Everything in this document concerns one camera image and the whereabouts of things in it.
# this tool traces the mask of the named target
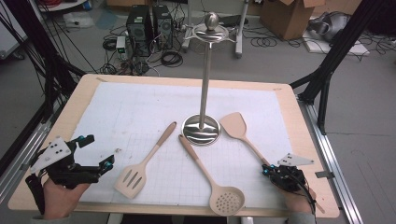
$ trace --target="gray floor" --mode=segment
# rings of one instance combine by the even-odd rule
[[[98,26],[98,22],[108,17],[108,13],[102,7],[95,8],[90,11],[95,26],[68,33],[95,68],[104,63],[102,37],[108,34],[108,29],[104,29],[103,24]],[[119,17],[110,25],[118,27],[124,23],[125,19]],[[248,27],[259,26],[257,17],[249,17]],[[91,70],[64,36],[61,37],[71,62],[83,70]],[[293,48],[279,40],[273,48],[258,48],[244,39],[241,59],[233,56],[231,43],[215,45],[215,49],[211,78],[224,80],[291,83],[313,72],[325,57],[308,53],[304,45]],[[203,52],[202,45],[192,42],[190,50],[183,53],[184,63],[180,67],[160,66],[158,73],[161,77],[201,78]],[[361,62],[354,56],[347,56],[336,70],[330,88],[326,130],[365,223],[394,223],[396,220],[396,181],[393,179],[393,172],[396,172],[393,166],[396,161],[393,132],[396,129],[395,60],[396,52],[392,50],[385,55],[372,51]],[[3,156],[44,98],[29,60],[5,60],[0,62],[0,71],[0,155]],[[158,74],[149,70],[147,76]],[[10,211],[7,199],[0,205],[2,223],[28,223],[34,214],[37,212]],[[107,214],[75,215],[75,223],[86,223],[88,219],[90,223],[106,223]],[[282,220],[257,217],[255,223],[282,223]],[[319,218],[318,223],[347,223],[347,220],[341,214],[336,219]]]

